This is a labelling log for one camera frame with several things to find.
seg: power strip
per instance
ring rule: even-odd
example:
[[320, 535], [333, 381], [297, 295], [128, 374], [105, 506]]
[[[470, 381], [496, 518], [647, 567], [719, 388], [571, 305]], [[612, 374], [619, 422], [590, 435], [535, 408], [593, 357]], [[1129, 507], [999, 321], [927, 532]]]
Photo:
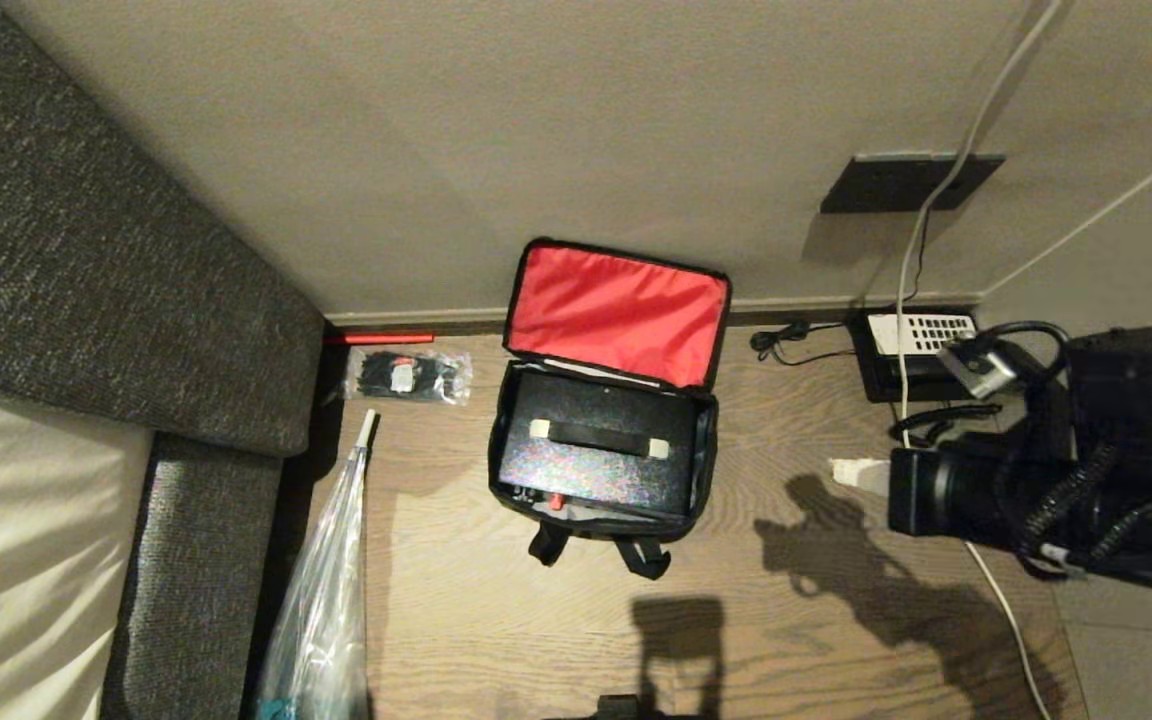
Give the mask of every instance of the power strip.
[[[896, 314], [870, 314], [869, 332], [873, 334], [878, 355], [896, 355]], [[905, 313], [905, 356], [932, 356], [960, 338], [977, 333], [971, 314]]]

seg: wooden floor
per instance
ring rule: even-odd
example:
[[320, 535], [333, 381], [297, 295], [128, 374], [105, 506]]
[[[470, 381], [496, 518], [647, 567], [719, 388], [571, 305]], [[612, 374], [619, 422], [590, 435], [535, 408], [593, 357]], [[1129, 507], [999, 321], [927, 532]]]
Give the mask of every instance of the wooden floor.
[[[367, 407], [382, 416], [366, 488], [374, 717], [590, 717], [600, 694], [723, 719], [1038, 717], [963, 543], [888, 532], [882, 498], [829, 479], [831, 457], [890, 450], [892, 410], [865, 401], [855, 359], [759, 364], [751, 331], [728, 332], [718, 373], [713, 497], [658, 582], [608, 543], [573, 539], [553, 568], [526, 554], [535, 523], [486, 488], [499, 338], [434, 346], [472, 354], [470, 406], [347, 402], [339, 457]], [[788, 350], [848, 346], [827, 331]], [[1051, 589], [984, 556], [1052, 715], [1086, 717]]]

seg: wall outlet plate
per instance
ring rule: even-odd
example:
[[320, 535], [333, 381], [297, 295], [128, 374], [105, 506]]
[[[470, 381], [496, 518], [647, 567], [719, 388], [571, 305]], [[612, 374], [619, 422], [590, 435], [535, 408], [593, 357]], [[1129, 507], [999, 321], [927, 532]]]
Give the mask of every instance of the wall outlet plate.
[[[963, 205], [1005, 160], [1005, 156], [969, 156], [932, 210]], [[820, 214], [912, 213], [922, 209], [952, 167], [954, 156], [856, 156], [820, 202]]]

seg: open bag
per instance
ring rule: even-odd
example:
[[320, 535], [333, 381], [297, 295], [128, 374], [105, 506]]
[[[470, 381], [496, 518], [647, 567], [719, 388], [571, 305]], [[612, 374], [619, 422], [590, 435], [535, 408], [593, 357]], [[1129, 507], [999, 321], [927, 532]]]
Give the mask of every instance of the open bag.
[[259, 720], [367, 717], [362, 491], [376, 420], [367, 410], [314, 537], [296, 560], [262, 669]]
[[518, 263], [488, 488], [540, 526], [554, 564], [567, 539], [611, 539], [626, 568], [662, 577], [662, 541], [708, 501], [718, 452], [712, 388], [732, 282], [602, 247], [539, 238]]

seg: red bag lining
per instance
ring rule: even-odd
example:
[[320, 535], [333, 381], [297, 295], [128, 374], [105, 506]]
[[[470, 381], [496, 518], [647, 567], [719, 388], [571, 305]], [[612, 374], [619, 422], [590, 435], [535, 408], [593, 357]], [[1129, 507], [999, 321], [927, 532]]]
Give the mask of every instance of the red bag lining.
[[578, 247], [530, 247], [508, 347], [705, 386], [726, 279]]

